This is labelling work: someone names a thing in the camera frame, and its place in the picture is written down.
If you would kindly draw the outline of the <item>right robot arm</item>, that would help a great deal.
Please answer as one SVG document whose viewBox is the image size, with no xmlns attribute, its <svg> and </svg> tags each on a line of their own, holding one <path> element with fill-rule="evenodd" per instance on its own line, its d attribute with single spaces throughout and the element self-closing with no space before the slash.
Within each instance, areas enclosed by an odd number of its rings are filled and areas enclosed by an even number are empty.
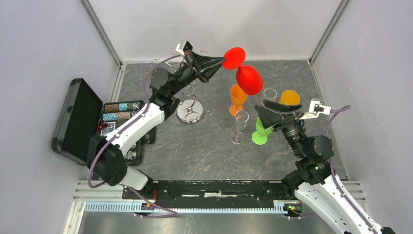
<svg viewBox="0 0 413 234">
<path fill-rule="evenodd" d="M 334 156 L 332 140 L 325 136 L 307 136 L 304 122 L 319 115 L 337 116 L 350 108 L 332 110 L 314 98 L 307 112 L 302 105 L 286 105 L 270 100 L 254 106 L 262 126 L 281 131 L 298 158 L 297 169 L 282 179 L 281 192 L 288 199 L 297 198 L 310 207 L 337 234 L 393 234 L 367 214 L 348 192 L 329 160 Z"/>
</svg>

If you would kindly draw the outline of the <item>yellow wine glass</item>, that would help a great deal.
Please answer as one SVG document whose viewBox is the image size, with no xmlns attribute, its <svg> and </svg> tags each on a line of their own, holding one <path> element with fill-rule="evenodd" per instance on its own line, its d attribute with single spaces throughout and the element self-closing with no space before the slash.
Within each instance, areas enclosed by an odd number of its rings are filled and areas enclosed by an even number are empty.
<svg viewBox="0 0 413 234">
<path fill-rule="evenodd" d="M 295 106 L 300 104 L 300 96 L 294 90 L 285 90 L 282 92 L 280 100 L 280 104 L 288 105 L 288 106 Z"/>
</svg>

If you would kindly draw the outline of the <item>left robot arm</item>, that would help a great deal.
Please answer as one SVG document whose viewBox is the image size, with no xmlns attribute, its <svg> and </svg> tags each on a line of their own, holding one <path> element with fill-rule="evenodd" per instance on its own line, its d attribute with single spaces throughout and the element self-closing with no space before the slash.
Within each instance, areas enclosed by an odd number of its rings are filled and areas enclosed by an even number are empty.
<svg viewBox="0 0 413 234">
<path fill-rule="evenodd" d="M 88 178 L 90 188 L 104 184 L 122 185 L 134 188 L 140 198 L 152 195 L 153 185 L 149 177 L 138 169 L 130 168 L 124 161 L 127 151 L 147 132 L 167 120 L 175 112 L 180 100 L 175 94 L 193 83 L 196 79 L 207 83 L 222 67 L 224 57 L 203 56 L 190 49 L 157 63 L 147 74 L 143 84 L 150 83 L 152 94 L 144 89 L 146 104 L 127 122 L 105 136 L 91 137 L 88 149 L 89 175 L 96 174 L 102 182 L 93 184 Z"/>
</svg>

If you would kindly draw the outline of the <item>orange wine glass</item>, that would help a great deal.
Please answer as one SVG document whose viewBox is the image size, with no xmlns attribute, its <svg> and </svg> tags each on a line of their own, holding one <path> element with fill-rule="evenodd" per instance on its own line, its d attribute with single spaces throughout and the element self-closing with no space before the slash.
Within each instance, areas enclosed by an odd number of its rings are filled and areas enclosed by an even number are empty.
<svg viewBox="0 0 413 234">
<path fill-rule="evenodd" d="M 229 107 L 229 113 L 235 116 L 237 112 L 243 111 L 243 105 L 246 103 L 248 94 L 246 94 L 242 88 L 235 84 L 230 89 L 230 101 L 231 106 Z"/>
</svg>

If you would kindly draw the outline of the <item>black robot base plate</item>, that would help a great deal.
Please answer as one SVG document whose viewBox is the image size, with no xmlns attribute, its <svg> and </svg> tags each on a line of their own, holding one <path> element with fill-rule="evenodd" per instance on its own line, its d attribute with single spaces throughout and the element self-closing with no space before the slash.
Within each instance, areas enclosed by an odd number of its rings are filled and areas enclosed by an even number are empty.
<svg viewBox="0 0 413 234">
<path fill-rule="evenodd" d="M 272 208 L 295 200 L 298 182 L 287 180 L 159 180 L 140 194 L 165 208 Z"/>
</svg>

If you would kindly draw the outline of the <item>green wine glass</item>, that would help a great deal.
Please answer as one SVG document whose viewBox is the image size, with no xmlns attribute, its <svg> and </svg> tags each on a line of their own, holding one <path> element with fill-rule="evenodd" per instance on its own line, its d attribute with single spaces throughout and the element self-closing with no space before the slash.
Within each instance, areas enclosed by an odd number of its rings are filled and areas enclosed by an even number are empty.
<svg viewBox="0 0 413 234">
<path fill-rule="evenodd" d="M 256 121 L 256 131 L 253 132 L 251 139 L 257 145 L 264 145 L 268 141 L 268 136 L 273 132 L 273 127 L 264 128 L 260 118 Z"/>
</svg>

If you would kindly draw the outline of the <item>clear wine glass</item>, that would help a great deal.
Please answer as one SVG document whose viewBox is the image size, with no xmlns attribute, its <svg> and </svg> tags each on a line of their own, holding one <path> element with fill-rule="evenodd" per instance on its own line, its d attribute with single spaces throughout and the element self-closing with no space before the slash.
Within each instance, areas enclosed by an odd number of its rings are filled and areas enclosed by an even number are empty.
<svg viewBox="0 0 413 234">
<path fill-rule="evenodd" d="M 261 104 L 263 104 L 264 100 L 269 100 L 272 102 L 276 102 L 278 96 L 278 92 L 274 88 L 265 88 L 261 95 Z"/>
<path fill-rule="evenodd" d="M 242 110 L 235 114 L 234 132 L 230 135 L 230 140 L 233 144 L 241 144 L 244 140 L 242 131 L 245 129 L 249 120 L 248 112 Z"/>
</svg>

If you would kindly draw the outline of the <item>red wine glass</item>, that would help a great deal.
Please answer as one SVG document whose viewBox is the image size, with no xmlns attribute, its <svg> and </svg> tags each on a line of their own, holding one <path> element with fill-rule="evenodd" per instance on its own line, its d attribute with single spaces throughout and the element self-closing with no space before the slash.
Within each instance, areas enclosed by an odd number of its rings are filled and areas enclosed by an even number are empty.
<svg viewBox="0 0 413 234">
<path fill-rule="evenodd" d="M 246 52 L 242 47 L 233 47 L 224 54 L 223 67 L 227 70 L 236 70 L 236 82 L 247 95 L 258 94 L 264 80 L 260 72 L 250 65 L 243 65 Z"/>
</svg>

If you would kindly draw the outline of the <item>clear wine glass front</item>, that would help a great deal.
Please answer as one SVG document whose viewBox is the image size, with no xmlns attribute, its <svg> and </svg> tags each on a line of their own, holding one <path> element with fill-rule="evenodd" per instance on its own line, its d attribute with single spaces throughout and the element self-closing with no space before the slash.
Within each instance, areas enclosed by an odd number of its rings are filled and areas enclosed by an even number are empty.
<svg viewBox="0 0 413 234">
<path fill-rule="evenodd" d="M 276 102 L 278 96 L 278 92 L 274 88 L 265 88 L 261 95 L 261 104 L 263 104 L 264 100 L 269 100 L 272 102 Z"/>
</svg>

